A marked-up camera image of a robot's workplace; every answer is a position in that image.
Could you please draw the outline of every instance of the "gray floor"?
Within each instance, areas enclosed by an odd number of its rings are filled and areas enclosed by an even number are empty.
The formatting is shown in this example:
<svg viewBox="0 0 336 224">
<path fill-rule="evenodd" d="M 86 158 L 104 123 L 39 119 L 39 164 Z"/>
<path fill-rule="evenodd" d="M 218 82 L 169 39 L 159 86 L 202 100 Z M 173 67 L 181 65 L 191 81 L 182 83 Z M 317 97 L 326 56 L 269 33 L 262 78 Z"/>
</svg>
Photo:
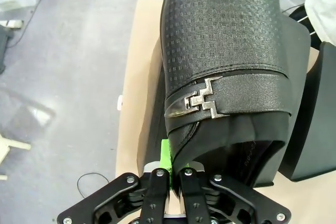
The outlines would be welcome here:
<svg viewBox="0 0 336 224">
<path fill-rule="evenodd" d="M 22 41 L 7 50 L 0 132 L 32 149 L 12 148 L 0 166 L 8 175 L 0 181 L 0 223 L 53 223 L 81 200 L 80 175 L 114 179 L 116 103 L 136 1 L 43 0 Z M 27 20 L 29 10 L 10 17 Z M 104 184 L 92 176 L 80 187 L 88 195 Z"/>
</svg>

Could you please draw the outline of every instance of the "brown paper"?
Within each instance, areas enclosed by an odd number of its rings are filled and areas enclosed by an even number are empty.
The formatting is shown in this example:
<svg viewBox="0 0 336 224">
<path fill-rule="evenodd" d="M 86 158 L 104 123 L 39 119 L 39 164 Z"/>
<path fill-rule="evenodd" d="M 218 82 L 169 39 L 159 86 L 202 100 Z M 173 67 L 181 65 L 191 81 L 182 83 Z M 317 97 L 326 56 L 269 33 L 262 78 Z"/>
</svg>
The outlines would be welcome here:
<svg viewBox="0 0 336 224">
<path fill-rule="evenodd" d="M 116 174 L 143 173 L 154 98 L 161 67 L 160 13 L 162 0 L 138 0 L 123 88 Z M 308 70 L 318 51 L 311 49 Z M 275 185 L 257 190 L 292 212 L 293 224 L 334 223 L 336 172 L 294 183 L 277 174 Z M 171 197 L 170 214 L 180 213 L 179 202 Z M 122 223 L 139 216 L 136 212 Z"/>
</svg>

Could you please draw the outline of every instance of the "screw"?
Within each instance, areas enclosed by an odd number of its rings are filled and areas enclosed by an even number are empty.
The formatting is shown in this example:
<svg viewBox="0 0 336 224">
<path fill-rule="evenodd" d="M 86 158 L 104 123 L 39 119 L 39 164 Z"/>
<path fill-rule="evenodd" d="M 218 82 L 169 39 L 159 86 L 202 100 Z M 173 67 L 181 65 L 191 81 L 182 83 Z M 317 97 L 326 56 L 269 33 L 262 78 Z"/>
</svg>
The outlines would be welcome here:
<svg viewBox="0 0 336 224">
<path fill-rule="evenodd" d="M 164 174 L 164 171 L 162 171 L 162 170 L 157 170 L 157 171 L 156 171 L 156 175 L 157 175 L 157 177 L 162 177 L 163 174 Z"/>
<path fill-rule="evenodd" d="M 71 220 L 71 218 L 65 218 L 64 220 L 63 220 L 63 224 L 71 224 L 72 223 L 72 220 Z"/>
<path fill-rule="evenodd" d="M 279 221 L 284 221 L 286 216 L 281 212 L 277 215 L 277 220 Z"/>
<path fill-rule="evenodd" d="M 214 179 L 215 179 L 215 181 L 221 181 L 222 180 L 222 176 L 219 175 L 219 174 L 217 174 L 217 175 L 214 176 Z"/>
<path fill-rule="evenodd" d="M 190 170 L 190 169 L 187 169 L 187 170 L 185 170 L 185 172 L 184 172 L 184 174 L 187 175 L 187 176 L 192 175 L 192 173 L 193 173 L 193 171 Z"/>
<path fill-rule="evenodd" d="M 127 183 L 133 183 L 135 181 L 134 177 L 128 177 Z"/>
</svg>

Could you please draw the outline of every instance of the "wire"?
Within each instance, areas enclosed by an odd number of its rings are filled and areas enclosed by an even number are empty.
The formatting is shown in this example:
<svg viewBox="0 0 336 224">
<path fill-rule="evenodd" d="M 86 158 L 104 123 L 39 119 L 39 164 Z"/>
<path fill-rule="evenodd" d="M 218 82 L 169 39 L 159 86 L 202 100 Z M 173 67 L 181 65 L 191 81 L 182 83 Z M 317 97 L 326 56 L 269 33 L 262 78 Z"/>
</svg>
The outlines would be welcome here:
<svg viewBox="0 0 336 224">
<path fill-rule="evenodd" d="M 292 6 L 292 7 L 288 8 L 288 9 L 286 9 L 286 10 L 283 10 L 281 13 L 285 13 L 285 12 L 288 11 L 288 10 L 291 10 L 291 9 L 293 9 L 293 8 L 295 8 L 295 7 L 300 7 L 300 6 L 303 6 L 303 5 L 305 5 L 305 4 Z"/>
<path fill-rule="evenodd" d="M 26 26 L 25 26 L 25 28 L 23 29 L 23 31 L 22 31 L 21 36 L 19 37 L 19 39 L 18 39 L 15 43 L 6 46 L 6 48 L 13 48 L 13 47 L 15 47 L 17 44 L 19 44 L 19 42 L 22 40 L 24 34 L 26 33 L 27 28 L 28 28 L 28 26 L 29 26 L 31 20 L 33 19 L 34 15 L 35 15 L 35 13 L 36 13 L 36 10 L 37 10 L 37 8 L 38 8 L 38 6 L 40 5 L 41 2 L 42 2 L 42 0 L 39 0 L 39 1 L 37 2 L 36 6 L 35 6 L 35 8 L 34 8 L 34 10 L 33 10 L 33 12 L 32 12 L 32 15 L 31 15 L 30 19 L 27 21 Z"/>
<path fill-rule="evenodd" d="M 87 176 L 87 175 L 92 175 L 92 174 L 96 174 L 96 175 L 99 175 L 99 176 L 103 177 L 103 178 L 107 181 L 107 183 L 110 182 L 104 175 L 102 175 L 102 174 L 100 174 L 100 173 L 85 173 L 85 174 L 83 174 L 83 175 L 80 176 L 80 177 L 78 178 L 78 180 L 77 180 L 77 189 L 78 189 L 78 192 L 79 192 L 79 193 L 81 194 L 81 196 L 83 197 L 83 199 L 85 199 L 86 197 L 83 195 L 83 193 L 82 193 L 81 190 L 79 189 L 79 181 L 80 181 L 81 178 L 83 178 L 83 177 L 85 177 L 85 176 Z"/>
</svg>

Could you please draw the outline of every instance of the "silver buckle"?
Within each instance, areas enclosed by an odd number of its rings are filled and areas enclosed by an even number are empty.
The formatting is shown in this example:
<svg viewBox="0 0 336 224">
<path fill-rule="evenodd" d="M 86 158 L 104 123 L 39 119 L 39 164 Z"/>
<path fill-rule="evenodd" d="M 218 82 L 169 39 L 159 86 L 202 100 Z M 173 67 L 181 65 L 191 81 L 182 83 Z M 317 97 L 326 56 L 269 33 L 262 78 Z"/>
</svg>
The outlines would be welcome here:
<svg viewBox="0 0 336 224">
<path fill-rule="evenodd" d="M 199 95 L 197 95 L 197 92 L 195 91 L 193 93 L 187 94 L 184 97 L 180 97 L 167 108 L 164 116 L 167 118 L 173 118 L 176 116 L 193 113 L 193 112 L 199 111 L 200 105 L 202 106 L 203 110 L 210 110 L 212 119 L 221 118 L 223 116 L 226 116 L 226 115 L 217 113 L 215 101 L 206 102 L 204 100 L 204 97 L 206 95 L 210 95 L 214 93 L 212 89 L 211 81 L 215 81 L 220 78 L 222 78 L 222 76 L 204 79 L 205 89 L 200 89 Z"/>
</svg>

